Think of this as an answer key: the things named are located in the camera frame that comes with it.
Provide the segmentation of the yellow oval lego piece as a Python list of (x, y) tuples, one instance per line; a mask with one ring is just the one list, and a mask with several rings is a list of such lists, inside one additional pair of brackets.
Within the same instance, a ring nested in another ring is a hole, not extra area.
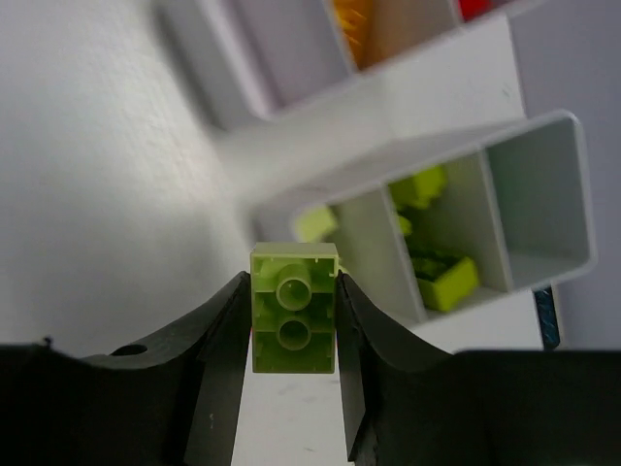
[(333, 7), (353, 61), (358, 69), (362, 69), (374, 16), (374, 1), (334, 0)]

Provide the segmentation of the pale green small lego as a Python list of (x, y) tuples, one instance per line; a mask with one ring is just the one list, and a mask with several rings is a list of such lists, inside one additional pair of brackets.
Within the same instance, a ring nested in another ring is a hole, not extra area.
[(295, 237), (303, 243), (320, 243), (338, 228), (337, 217), (327, 205), (313, 206), (293, 219)]

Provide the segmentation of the olive square lego brick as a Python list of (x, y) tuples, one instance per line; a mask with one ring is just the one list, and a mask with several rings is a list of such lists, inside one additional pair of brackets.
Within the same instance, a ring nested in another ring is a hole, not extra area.
[(441, 196), (445, 186), (445, 171), (437, 165), (391, 183), (389, 190), (397, 206), (424, 210)]

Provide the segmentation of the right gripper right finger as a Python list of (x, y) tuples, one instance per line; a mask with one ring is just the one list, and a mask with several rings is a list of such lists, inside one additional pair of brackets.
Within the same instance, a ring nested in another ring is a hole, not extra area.
[(620, 355), (445, 352), (346, 274), (336, 327), (347, 456), (358, 465), (616, 465)]

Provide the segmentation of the red curved lego piece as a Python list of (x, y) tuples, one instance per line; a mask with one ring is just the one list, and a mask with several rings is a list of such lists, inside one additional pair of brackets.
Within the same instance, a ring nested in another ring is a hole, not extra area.
[(493, 0), (458, 0), (457, 5), (465, 22), (480, 17), (494, 9)]

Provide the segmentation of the pale green 2x2 lego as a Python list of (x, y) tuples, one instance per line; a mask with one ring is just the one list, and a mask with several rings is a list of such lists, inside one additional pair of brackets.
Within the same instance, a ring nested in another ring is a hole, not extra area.
[(331, 243), (258, 243), (250, 259), (252, 370), (332, 374), (339, 255)]

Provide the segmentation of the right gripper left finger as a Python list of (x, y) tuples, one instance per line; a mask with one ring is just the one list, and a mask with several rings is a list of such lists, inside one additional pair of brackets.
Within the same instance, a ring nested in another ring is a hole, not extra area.
[(227, 465), (250, 332), (250, 278), (110, 354), (1, 348), (5, 465)]

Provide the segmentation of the olive 2x2 lego brick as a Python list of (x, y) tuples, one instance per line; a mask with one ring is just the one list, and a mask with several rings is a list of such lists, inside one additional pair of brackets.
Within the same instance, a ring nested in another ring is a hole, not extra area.
[(468, 257), (460, 258), (450, 267), (431, 261), (422, 272), (416, 271), (415, 276), (425, 308), (441, 313), (453, 311), (479, 287), (476, 265)]

